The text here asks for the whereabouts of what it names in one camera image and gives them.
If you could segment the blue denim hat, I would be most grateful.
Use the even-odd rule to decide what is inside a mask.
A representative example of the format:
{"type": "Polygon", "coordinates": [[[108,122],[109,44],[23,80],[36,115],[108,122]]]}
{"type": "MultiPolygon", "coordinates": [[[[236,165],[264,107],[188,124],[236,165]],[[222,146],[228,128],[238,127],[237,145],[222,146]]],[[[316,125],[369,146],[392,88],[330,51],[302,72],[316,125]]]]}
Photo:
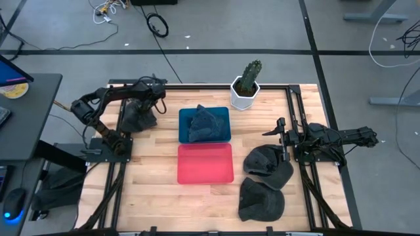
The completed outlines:
{"type": "Polygon", "coordinates": [[[226,139],[226,122],[223,116],[213,115],[198,105],[188,131],[189,142],[213,142],[226,139]]]}

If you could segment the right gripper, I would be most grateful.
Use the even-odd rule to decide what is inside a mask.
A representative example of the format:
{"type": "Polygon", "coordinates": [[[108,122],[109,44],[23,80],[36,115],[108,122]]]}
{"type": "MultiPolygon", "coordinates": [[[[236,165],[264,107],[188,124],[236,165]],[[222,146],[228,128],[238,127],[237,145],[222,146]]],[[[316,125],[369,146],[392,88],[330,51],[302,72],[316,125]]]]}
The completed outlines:
{"type": "Polygon", "coordinates": [[[278,127],[276,127],[274,130],[271,130],[269,132],[263,133],[263,136],[274,136],[280,134],[280,142],[283,146],[283,160],[285,162],[290,162],[290,156],[288,153],[287,148],[289,146],[296,147],[303,143],[306,139],[306,131],[303,130],[302,133],[299,133],[295,129],[291,130],[285,130],[285,118],[280,117],[278,119],[278,127]]]}

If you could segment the green cactus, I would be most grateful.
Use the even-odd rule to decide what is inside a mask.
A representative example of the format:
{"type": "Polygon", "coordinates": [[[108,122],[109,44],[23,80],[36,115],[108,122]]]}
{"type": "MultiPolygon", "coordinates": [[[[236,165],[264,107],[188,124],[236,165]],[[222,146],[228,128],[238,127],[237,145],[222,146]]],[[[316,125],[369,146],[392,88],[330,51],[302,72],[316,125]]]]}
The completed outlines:
{"type": "Polygon", "coordinates": [[[262,62],[260,60],[254,60],[247,65],[244,69],[242,77],[237,81],[235,90],[240,96],[251,97],[254,95],[255,80],[262,70],[262,62]]]}

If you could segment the teal plastic bin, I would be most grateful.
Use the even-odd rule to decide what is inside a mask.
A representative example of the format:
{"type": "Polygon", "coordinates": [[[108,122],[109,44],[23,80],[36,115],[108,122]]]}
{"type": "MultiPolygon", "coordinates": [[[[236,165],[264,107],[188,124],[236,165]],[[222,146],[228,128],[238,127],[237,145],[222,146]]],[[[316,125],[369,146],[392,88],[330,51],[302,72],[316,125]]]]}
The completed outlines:
{"type": "MultiPolygon", "coordinates": [[[[229,142],[231,140],[230,115],[227,107],[212,107],[206,110],[222,121],[222,134],[217,138],[210,138],[203,143],[229,142]]],[[[182,144],[192,144],[189,141],[189,131],[192,126],[193,116],[197,113],[196,108],[183,108],[178,113],[178,140],[182,144]]]]}

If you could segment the black computer mouse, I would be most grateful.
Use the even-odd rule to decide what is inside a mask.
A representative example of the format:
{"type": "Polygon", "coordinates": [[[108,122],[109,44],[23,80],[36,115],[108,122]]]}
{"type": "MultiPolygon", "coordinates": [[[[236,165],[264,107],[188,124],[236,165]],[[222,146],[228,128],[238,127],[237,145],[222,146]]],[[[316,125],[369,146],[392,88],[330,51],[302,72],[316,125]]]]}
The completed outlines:
{"type": "Polygon", "coordinates": [[[16,188],[7,194],[3,204],[3,217],[6,220],[15,220],[20,217],[24,209],[26,190],[16,188]]]}

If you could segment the black office desk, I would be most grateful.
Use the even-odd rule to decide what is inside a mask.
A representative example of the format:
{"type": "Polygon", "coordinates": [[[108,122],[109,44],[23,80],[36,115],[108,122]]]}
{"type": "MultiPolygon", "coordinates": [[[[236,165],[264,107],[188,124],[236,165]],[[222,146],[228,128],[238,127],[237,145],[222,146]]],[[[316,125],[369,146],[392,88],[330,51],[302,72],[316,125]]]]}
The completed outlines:
{"type": "Polygon", "coordinates": [[[13,222],[4,219],[4,203],[0,203],[0,236],[19,236],[24,226],[45,163],[34,153],[62,80],[59,73],[36,73],[32,77],[23,97],[11,100],[0,95],[0,106],[12,112],[0,128],[0,165],[12,166],[5,194],[19,187],[26,192],[22,214],[13,222]]]}

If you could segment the black aluminium table frame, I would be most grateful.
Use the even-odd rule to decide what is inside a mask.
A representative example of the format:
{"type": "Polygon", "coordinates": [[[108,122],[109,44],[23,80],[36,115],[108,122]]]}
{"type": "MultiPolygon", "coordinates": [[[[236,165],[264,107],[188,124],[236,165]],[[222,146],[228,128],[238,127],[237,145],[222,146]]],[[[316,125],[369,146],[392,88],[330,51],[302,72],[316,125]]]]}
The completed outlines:
{"type": "Polygon", "coordinates": [[[157,126],[133,135],[132,158],[123,166],[101,164],[85,180],[78,206],[77,226],[82,226],[103,198],[104,190],[118,174],[122,188],[104,213],[103,226],[122,235],[283,235],[330,226],[316,200],[303,185],[299,163],[283,187],[285,211],[274,222],[243,222],[238,216],[240,184],[245,178],[243,160],[256,146],[277,144],[267,132],[284,117],[286,127],[300,128],[302,120],[326,123],[316,85],[264,84],[251,108],[238,111],[230,105],[227,84],[168,85],[167,112],[158,115],[157,126]],[[183,185],[177,181],[179,111],[182,108],[229,108],[233,180],[228,184],[183,185]]]}

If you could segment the grey table leg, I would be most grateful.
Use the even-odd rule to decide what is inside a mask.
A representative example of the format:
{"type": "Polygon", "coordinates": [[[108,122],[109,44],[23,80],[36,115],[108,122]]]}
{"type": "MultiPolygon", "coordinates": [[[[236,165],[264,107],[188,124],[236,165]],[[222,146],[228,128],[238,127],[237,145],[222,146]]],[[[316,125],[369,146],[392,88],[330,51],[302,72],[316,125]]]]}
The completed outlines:
{"type": "Polygon", "coordinates": [[[391,97],[371,97],[368,100],[370,105],[378,106],[407,106],[407,107],[420,107],[420,89],[401,98],[391,97]]]}
{"type": "Polygon", "coordinates": [[[343,20],[368,24],[400,24],[408,20],[408,17],[403,14],[388,13],[395,2],[396,0],[382,0],[373,11],[369,13],[346,13],[343,20]]]}

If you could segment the dark grey cap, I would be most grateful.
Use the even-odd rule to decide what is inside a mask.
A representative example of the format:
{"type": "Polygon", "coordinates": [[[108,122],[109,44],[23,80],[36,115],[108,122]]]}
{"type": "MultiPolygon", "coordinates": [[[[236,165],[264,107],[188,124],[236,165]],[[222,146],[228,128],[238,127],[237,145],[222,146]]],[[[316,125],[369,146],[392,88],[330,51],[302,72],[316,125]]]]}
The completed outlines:
{"type": "Polygon", "coordinates": [[[124,132],[142,132],[157,125],[157,119],[152,109],[145,113],[129,111],[129,103],[125,106],[125,113],[121,122],[121,130],[124,132]]]}
{"type": "Polygon", "coordinates": [[[281,191],[270,189],[261,182],[245,178],[240,186],[238,215],[245,222],[255,220],[273,222],[279,220],[285,208],[285,197],[281,191]]]}
{"type": "Polygon", "coordinates": [[[266,144],[255,147],[243,161],[243,170],[256,175],[273,190],[281,190],[294,173],[283,146],[266,144]]]}

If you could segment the white plant pot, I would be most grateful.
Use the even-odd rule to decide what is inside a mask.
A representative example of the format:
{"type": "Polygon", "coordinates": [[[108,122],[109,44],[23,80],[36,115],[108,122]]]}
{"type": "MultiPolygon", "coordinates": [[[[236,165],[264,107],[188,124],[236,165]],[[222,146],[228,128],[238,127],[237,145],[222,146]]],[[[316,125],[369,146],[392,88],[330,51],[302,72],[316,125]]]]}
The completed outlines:
{"type": "Polygon", "coordinates": [[[243,111],[250,108],[253,105],[259,91],[260,86],[257,82],[254,82],[255,92],[252,96],[240,96],[234,89],[234,85],[241,79],[241,76],[237,76],[232,84],[230,85],[230,103],[237,110],[243,111]]]}

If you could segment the computer monitor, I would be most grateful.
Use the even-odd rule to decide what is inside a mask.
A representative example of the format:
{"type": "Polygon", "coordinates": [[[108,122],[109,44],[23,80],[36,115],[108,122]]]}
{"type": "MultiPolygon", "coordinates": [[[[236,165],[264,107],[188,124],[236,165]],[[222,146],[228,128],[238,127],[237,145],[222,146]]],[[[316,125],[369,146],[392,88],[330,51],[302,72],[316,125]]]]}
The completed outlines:
{"type": "Polygon", "coordinates": [[[32,83],[33,77],[0,55],[0,87],[32,83]]]}

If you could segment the pink plastic bin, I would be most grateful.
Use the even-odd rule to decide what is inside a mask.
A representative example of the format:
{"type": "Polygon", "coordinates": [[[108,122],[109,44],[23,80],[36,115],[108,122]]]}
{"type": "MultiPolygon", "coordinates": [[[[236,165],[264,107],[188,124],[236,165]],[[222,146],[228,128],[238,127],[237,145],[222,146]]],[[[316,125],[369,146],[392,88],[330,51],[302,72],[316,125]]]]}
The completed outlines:
{"type": "Polygon", "coordinates": [[[229,143],[182,144],[178,147],[179,184],[229,184],[233,180],[232,146],[229,143]]]}

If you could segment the yellow round plate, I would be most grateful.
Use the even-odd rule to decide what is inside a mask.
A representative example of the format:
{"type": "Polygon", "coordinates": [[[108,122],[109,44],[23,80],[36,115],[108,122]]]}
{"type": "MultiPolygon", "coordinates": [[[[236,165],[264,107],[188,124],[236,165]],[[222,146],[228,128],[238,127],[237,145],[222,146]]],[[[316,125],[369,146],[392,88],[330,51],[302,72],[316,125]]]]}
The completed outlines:
{"type": "Polygon", "coordinates": [[[8,99],[17,99],[25,95],[29,90],[28,83],[22,83],[17,85],[9,85],[0,87],[0,94],[8,99]]]}

